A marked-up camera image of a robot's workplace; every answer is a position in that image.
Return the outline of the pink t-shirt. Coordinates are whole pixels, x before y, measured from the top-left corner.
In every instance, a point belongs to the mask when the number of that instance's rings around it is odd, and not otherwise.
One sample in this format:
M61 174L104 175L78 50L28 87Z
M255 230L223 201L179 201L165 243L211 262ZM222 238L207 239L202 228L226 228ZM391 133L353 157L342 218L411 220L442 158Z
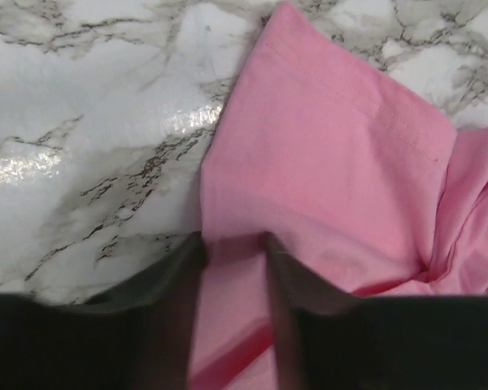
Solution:
M488 297L488 128L272 13L201 168L189 386L281 389L264 239L356 297Z

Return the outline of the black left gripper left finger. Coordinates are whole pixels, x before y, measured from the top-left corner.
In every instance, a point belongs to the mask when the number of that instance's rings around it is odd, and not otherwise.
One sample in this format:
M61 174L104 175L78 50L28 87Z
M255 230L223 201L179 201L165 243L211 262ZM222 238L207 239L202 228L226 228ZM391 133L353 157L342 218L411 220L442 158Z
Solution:
M184 389L206 251L187 236L75 305L0 293L0 389Z

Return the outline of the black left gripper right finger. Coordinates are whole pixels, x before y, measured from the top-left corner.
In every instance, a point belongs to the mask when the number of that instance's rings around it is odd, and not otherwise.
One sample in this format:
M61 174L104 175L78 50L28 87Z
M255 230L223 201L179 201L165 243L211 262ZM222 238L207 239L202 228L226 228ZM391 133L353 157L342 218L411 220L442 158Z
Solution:
M356 297L264 239L281 389L488 389L488 297Z

